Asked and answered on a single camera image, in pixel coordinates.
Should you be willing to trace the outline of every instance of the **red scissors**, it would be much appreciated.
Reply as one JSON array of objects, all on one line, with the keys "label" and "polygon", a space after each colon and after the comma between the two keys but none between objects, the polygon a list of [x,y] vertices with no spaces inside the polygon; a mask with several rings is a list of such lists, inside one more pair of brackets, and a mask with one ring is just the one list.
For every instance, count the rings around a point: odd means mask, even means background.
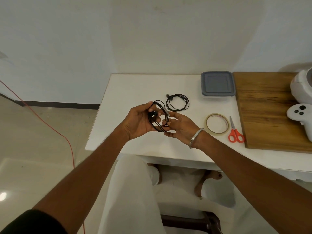
[{"label": "red scissors", "polygon": [[235,128],[231,117],[230,117],[230,122],[231,122],[232,130],[228,137],[229,141],[232,143],[235,143],[236,141],[238,141],[239,143],[243,143],[245,141],[245,137],[241,133],[239,133],[238,130]]}]

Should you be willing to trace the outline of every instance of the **right hand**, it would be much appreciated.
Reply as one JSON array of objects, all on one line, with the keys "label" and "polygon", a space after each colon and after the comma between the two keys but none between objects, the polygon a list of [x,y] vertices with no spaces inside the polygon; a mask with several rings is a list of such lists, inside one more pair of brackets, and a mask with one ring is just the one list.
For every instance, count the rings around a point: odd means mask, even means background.
[{"label": "right hand", "polygon": [[164,132],[168,137],[177,138],[186,145],[189,145],[192,137],[200,129],[190,118],[176,112],[169,112],[170,117],[177,118],[169,119],[168,126],[170,129],[175,130],[176,133]]}]

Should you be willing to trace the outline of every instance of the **scissor blade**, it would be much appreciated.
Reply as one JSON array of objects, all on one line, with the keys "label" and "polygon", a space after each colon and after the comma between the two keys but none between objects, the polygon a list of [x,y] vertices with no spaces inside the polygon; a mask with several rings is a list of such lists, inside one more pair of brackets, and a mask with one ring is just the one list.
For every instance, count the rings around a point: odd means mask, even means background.
[{"label": "scissor blade", "polygon": [[232,118],[230,117],[230,122],[231,122],[231,126],[232,126],[232,128],[235,130],[235,126],[234,126],[234,123],[233,123],[233,121],[232,121]]}]

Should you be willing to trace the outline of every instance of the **orange wire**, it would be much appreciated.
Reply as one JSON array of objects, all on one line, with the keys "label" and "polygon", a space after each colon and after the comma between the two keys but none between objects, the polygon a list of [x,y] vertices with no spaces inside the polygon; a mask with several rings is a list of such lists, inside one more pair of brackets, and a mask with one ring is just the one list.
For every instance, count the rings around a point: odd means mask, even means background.
[{"label": "orange wire", "polygon": [[[39,117],[38,114],[35,113],[35,111],[30,106],[28,106],[28,104],[26,102],[24,102],[19,96],[17,96],[17,94],[14,93],[5,83],[3,83],[1,80],[0,80],[0,82],[5,87],[7,87],[7,89],[10,90],[16,97],[18,97],[19,100],[21,100],[25,104],[25,106],[27,106],[29,108],[29,110],[31,110],[37,116],[37,118],[39,118],[43,123],[45,123],[48,127],[50,127],[52,130],[54,130],[56,133],[58,133],[60,136],[62,136],[68,142],[69,147],[71,148],[71,152],[72,152],[73,167],[75,168],[74,152],[73,152],[73,149],[72,149],[71,144],[69,143],[68,139],[64,135],[59,133],[57,130],[55,130],[52,126],[50,126],[48,123],[46,123],[44,120],[42,120],[41,117]],[[84,222],[82,223],[82,226],[83,226],[83,233],[85,234]]]}]

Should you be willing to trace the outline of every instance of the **bare foot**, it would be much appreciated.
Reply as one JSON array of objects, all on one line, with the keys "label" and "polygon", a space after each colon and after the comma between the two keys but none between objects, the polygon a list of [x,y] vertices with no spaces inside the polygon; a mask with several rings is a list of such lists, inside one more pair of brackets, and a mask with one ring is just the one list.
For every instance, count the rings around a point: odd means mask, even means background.
[{"label": "bare foot", "polygon": [[222,174],[218,171],[206,170],[205,174],[203,175],[203,177],[200,179],[200,181],[194,188],[194,193],[197,197],[200,197],[200,198],[202,197],[201,195],[202,185],[204,184],[206,179],[209,179],[209,178],[220,180],[222,178]]},{"label": "bare foot", "polygon": [[[148,166],[151,166],[151,167],[155,167],[155,168],[157,168],[157,170],[159,171],[158,164],[147,163],[147,165],[148,165]],[[159,181],[158,181],[157,185],[159,185],[161,182],[162,182],[162,174],[161,174],[161,172],[159,171]]]}]

